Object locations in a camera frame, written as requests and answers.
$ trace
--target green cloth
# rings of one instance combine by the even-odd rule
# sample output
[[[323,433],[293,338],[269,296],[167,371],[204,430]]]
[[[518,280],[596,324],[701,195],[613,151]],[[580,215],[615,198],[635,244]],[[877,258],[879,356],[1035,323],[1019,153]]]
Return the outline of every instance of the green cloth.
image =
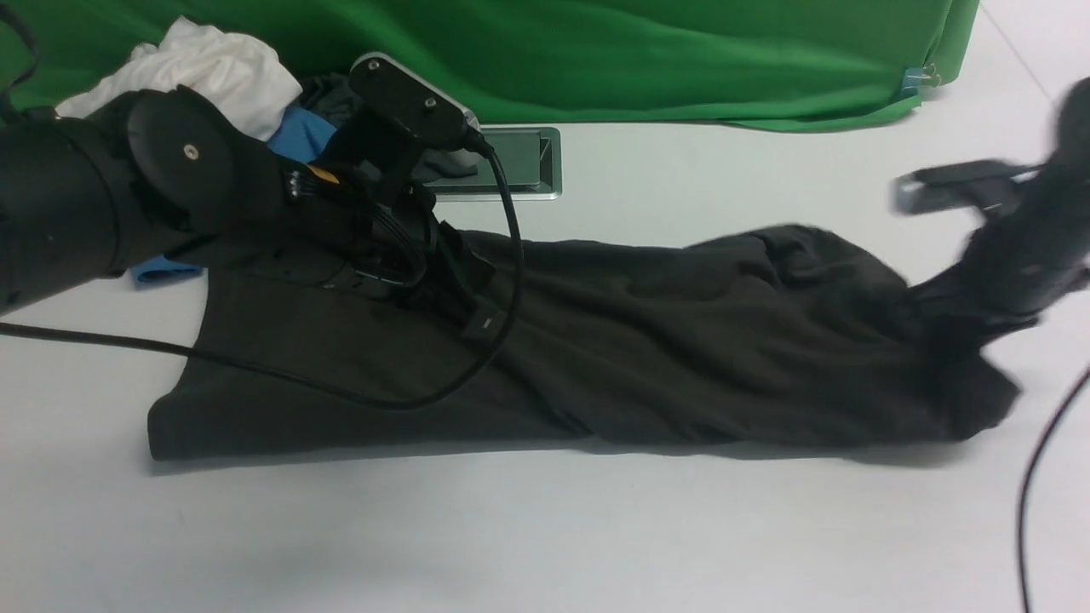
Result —
[[[978,0],[14,0],[43,68],[16,106],[56,104],[181,14],[245,32],[299,76],[382,50],[485,122],[729,121],[780,131],[888,123],[906,69],[957,76]],[[27,59],[0,33],[0,77]]]

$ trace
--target white surface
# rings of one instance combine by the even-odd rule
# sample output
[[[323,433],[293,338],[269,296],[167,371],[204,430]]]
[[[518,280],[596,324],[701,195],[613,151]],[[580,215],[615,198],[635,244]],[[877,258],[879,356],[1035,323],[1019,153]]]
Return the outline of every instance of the white surface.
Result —
[[[1090,2],[1086,0],[982,0],[1037,77],[1057,103],[1090,76]]]
[[[1034,159],[1050,103],[978,21],[943,99],[895,127],[777,135],[562,129],[566,193],[528,238],[682,245],[821,225],[922,280],[972,228],[889,213],[888,183],[989,156]],[[496,206],[445,209],[501,229]],[[96,283],[10,318],[191,342],[202,284]],[[0,340],[0,611],[1017,611],[1014,503],[1027,454],[1090,361],[1090,295],[990,353],[1027,388],[957,446],[792,458],[525,452],[157,473],[144,419],[180,359]],[[1046,458],[1030,537],[1038,611],[1087,610],[1090,399]]]

